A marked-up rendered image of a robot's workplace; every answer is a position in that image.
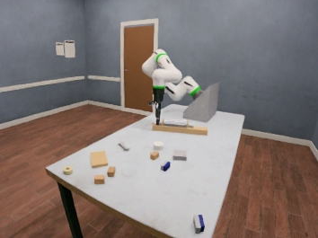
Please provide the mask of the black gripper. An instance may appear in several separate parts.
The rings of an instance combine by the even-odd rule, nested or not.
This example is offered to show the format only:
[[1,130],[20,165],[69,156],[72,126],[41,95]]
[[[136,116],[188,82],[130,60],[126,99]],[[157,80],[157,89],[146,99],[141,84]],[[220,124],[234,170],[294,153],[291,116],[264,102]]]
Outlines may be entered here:
[[163,95],[154,95],[155,104],[155,117],[156,117],[156,125],[159,125],[160,116],[161,116],[161,101],[163,101]]

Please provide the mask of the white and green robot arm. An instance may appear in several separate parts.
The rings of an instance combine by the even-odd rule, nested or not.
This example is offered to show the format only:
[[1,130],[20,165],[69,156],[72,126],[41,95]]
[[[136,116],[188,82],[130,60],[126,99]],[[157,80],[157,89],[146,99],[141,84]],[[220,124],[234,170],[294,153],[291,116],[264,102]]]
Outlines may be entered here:
[[[177,86],[173,85],[181,80],[181,72],[173,66],[165,54],[163,50],[158,49],[142,65],[143,72],[153,79],[153,95],[168,93],[174,101],[179,101],[188,93],[195,101],[203,91],[189,76]],[[157,69],[158,65],[162,69]]]

